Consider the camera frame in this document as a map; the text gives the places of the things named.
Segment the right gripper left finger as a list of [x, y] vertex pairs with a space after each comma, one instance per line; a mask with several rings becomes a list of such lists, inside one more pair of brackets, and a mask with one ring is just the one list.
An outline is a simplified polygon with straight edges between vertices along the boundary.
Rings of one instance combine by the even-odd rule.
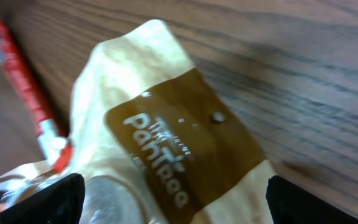
[[0, 224], [78, 224], [85, 199], [85, 181], [70, 174], [0, 212]]

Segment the red snack stick packet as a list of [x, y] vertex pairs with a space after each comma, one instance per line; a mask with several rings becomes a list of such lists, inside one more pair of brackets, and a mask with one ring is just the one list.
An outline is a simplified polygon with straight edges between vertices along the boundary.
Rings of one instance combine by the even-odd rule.
[[73, 154], [66, 132], [57, 123], [44, 91], [35, 80], [8, 27], [0, 20], [0, 67], [28, 109], [47, 164], [62, 172]]

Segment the beige dog bone treat bag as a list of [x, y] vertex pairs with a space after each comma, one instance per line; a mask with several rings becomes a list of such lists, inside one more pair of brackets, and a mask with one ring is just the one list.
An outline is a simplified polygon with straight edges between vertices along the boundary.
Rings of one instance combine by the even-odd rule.
[[0, 176], [0, 212], [70, 174], [79, 223], [272, 223], [270, 161], [164, 21], [99, 43], [71, 93], [73, 154]]

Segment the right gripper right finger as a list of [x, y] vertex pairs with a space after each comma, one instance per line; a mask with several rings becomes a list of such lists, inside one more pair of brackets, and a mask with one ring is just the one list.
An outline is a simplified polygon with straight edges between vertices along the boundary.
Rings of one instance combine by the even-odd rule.
[[266, 199], [274, 224], [358, 224], [358, 218], [279, 175], [268, 180]]

